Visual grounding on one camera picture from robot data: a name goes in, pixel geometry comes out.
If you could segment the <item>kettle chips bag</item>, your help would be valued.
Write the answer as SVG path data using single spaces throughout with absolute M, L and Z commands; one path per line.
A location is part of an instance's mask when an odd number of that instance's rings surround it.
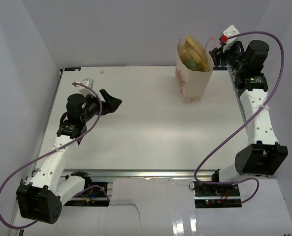
M 192 71 L 208 72 L 210 70 L 207 53 L 198 41 L 188 35 L 181 48 L 181 62 Z

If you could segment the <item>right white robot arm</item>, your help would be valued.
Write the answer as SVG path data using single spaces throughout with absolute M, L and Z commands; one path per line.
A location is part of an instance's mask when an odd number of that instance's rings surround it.
M 210 51 L 216 65 L 227 66 L 241 108 L 248 142 L 239 151 L 234 163 L 212 175 L 211 192 L 222 196 L 228 182 L 238 182 L 243 176 L 272 176 L 288 155 L 288 148 L 279 143 L 270 119 L 268 83 L 262 73 L 269 45 L 253 40 L 247 48 L 239 40 L 222 43 Z

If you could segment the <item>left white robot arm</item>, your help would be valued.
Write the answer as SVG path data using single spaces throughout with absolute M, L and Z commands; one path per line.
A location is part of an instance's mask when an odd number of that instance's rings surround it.
M 67 162 L 79 147 L 82 135 L 87 132 L 86 123 L 96 115 L 115 112 L 121 99 L 101 89 L 103 101 L 91 94 L 75 93 L 68 97 L 66 112 L 61 116 L 60 126 L 53 146 L 53 153 L 46 157 L 37 174 L 16 192 L 20 214 L 23 218 L 54 224 L 62 207 L 76 194 L 88 196 L 92 184 L 88 174 L 72 173 L 63 183 L 60 177 Z

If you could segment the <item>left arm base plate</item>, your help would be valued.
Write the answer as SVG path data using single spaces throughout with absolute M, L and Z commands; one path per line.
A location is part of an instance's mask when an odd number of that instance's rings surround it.
M 109 201 L 106 198 L 105 193 L 107 193 L 108 183 L 107 182 L 86 182 L 84 193 L 77 195 L 75 198 L 68 201 L 65 206 L 70 207 L 107 207 L 109 206 Z

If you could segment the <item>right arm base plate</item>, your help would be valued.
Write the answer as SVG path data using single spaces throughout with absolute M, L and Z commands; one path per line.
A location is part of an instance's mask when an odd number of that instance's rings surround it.
M 189 188 L 194 193 L 196 209 L 242 207 L 238 185 L 210 185 L 193 181 Z

